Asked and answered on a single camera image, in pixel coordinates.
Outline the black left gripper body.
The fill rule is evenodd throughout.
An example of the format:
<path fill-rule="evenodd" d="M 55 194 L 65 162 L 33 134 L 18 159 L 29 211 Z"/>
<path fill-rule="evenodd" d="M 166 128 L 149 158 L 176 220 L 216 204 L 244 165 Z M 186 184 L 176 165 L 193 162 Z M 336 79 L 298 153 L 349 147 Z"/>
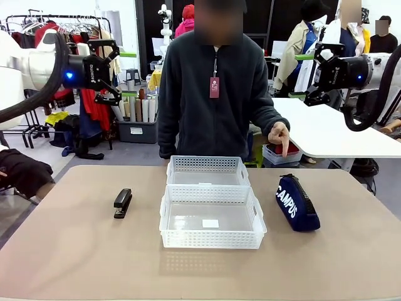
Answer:
<path fill-rule="evenodd" d="M 96 55 L 68 55 L 64 72 L 65 88 L 103 90 L 111 85 L 110 65 Z"/>

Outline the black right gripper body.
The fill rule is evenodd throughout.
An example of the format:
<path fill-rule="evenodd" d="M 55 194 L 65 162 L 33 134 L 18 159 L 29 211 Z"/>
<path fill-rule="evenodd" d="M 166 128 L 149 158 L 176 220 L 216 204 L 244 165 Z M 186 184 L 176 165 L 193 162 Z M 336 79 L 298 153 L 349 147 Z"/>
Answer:
<path fill-rule="evenodd" d="M 367 85 L 368 76 L 367 56 L 334 57 L 325 63 L 325 90 L 363 88 Z"/>

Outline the person's left hand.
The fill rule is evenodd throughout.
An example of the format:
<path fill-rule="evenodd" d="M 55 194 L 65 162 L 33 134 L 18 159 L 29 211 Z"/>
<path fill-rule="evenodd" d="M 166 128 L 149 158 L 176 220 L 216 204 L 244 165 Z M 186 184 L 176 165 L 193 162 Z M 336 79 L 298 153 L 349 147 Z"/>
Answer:
<path fill-rule="evenodd" d="M 289 130 L 283 122 L 276 122 L 268 134 L 269 143 L 282 145 L 282 156 L 288 155 Z"/>

